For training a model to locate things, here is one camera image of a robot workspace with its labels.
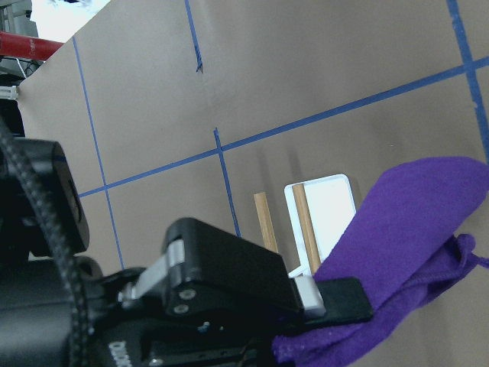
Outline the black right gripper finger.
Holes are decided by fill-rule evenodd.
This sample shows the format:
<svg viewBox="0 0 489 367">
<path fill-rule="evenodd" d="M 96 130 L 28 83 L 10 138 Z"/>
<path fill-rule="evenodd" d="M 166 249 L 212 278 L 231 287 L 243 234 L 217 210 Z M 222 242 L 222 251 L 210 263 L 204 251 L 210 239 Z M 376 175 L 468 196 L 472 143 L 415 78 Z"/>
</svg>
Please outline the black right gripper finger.
<svg viewBox="0 0 489 367">
<path fill-rule="evenodd" d="M 118 300 L 154 300 L 159 313 L 216 326 L 316 328 L 369 321 L 373 307 L 357 278 L 291 278 L 276 252 L 194 218 L 166 231 L 162 256 Z"/>
</svg>

